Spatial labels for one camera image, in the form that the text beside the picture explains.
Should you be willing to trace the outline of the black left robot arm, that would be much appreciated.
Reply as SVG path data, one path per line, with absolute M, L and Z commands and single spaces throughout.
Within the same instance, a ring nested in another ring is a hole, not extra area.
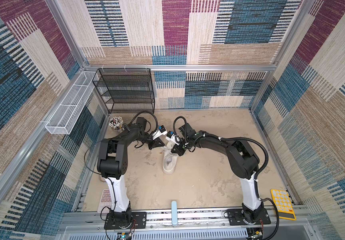
M 97 170 L 105 179 L 112 200 L 107 222 L 127 226 L 133 221 L 131 203 L 125 186 L 129 145 L 138 141 L 142 145 L 147 144 L 150 150 L 165 145 L 160 139 L 160 136 L 167 134 L 165 126 L 156 124 L 151 133 L 146 131 L 146 126 L 147 120 L 137 117 L 135 123 L 123 125 L 124 130 L 120 134 L 100 142 Z

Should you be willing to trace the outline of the white canvas sneaker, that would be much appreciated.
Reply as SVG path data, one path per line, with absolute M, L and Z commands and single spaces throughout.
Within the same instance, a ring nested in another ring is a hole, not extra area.
M 174 173 L 176 168 L 176 163 L 178 159 L 178 154 L 172 153 L 174 144 L 168 142 L 166 146 L 163 147 L 163 172 L 167 175 Z

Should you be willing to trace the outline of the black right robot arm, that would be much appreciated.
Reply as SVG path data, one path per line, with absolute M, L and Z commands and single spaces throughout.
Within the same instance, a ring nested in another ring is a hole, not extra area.
M 259 220 L 264 205 L 259 196 L 257 176 L 262 169 L 259 167 L 259 157 L 250 146 L 256 144 L 264 153 L 263 168 L 268 162 L 268 153 L 259 142 L 244 138 L 221 138 L 206 131 L 196 132 L 189 124 L 179 128 L 183 137 L 173 144 L 172 153 L 178 156 L 191 148 L 204 148 L 216 151 L 227 156 L 231 171 L 240 179 L 243 202 L 242 215 L 247 224 L 254 224 Z

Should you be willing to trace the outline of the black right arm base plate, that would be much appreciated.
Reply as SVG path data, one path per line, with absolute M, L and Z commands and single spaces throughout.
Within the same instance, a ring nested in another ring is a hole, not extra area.
M 246 226 L 246 225 L 270 225 L 271 220 L 265 208 L 255 211 L 244 210 L 243 208 L 228 209 L 224 216 L 228 219 L 231 226 Z

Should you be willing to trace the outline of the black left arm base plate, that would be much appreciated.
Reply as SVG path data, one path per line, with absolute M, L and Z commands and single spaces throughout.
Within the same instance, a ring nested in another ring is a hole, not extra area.
M 145 229 L 147 212 L 118 213 L 111 211 L 107 214 L 104 224 L 105 230 L 129 230 L 131 228 Z

